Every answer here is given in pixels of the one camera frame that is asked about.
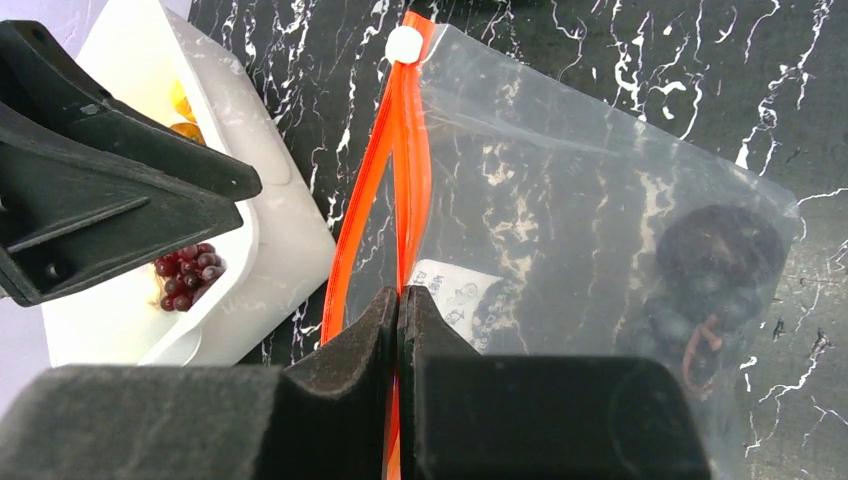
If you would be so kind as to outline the clear zip top bag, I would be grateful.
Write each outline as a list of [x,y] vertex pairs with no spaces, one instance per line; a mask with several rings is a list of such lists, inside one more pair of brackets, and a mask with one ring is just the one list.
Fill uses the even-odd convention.
[[[645,301],[680,281],[665,281],[656,261],[673,222],[709,205],[743,207],[774,225],[788,256],[796,198],[747,169],[414,12],[385,55],[391,69],[338,239],[323,341],[356,321],[374,289],[419,285],[485,355],[655,359],[631,340]],[[781,273],[747,283],[764,307],[710,396],[691,395],[666,366],[717,479],[746,475],[738,368]]]

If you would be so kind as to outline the black grape bunch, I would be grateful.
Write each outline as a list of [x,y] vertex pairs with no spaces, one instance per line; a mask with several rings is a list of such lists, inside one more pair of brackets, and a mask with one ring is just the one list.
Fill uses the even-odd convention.
[[631,348],[669,367],[704,400],[748,348],[746,329],[763,307],[757,286],[736,284],[717,271],[695,272],[645,301],[645,323]]

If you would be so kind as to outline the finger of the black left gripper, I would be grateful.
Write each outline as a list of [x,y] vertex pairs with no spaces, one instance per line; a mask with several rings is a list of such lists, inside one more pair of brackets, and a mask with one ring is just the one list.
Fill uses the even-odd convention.
[[48,130],[231,201],[262,190],[256,170],[179,135],[116,99],[44,25],[1,23],[1,101]]
[[242,227],[235,201],[1,107],[1,294],[69,296]]

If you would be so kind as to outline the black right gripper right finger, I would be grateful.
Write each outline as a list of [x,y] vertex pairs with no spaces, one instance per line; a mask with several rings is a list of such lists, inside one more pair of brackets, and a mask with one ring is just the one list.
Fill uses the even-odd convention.
[[707,479],[672,374],[621,356],[483,355],[407,287],[398,317],[404,479]]

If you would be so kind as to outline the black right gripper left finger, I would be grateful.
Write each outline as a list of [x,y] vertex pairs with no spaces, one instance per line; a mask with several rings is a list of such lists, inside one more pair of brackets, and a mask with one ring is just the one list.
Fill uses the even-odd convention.
[[398,296],[295,365],[66,366],[1,422],[5,479],[379,479]]

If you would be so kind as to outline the dark round fruit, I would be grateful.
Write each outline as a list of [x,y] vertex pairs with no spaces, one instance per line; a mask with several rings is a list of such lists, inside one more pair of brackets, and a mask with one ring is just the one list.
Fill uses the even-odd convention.
[[769,280],[782,271],[786,257],[787,246],[768,219],[718,204],[673,222],[656,247],[658,268],[667,282],[701,271],[720,273],[737,284]]

